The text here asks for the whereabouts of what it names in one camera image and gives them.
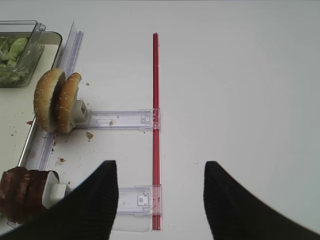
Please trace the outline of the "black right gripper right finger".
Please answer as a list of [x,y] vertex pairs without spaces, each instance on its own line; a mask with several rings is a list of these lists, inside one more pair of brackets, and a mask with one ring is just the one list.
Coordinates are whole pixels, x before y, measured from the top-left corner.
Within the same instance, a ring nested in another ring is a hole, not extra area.
[[255,197],[216,161],[204,167],[203,201],[215,240],[318,240],[319,233]]

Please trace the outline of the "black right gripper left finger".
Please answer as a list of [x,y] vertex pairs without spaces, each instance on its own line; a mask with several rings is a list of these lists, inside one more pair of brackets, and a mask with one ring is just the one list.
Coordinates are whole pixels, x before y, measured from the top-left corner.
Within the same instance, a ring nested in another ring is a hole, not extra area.
[[118,207],[117,164],[105,160],[68,196],[2,240],[107,240]]

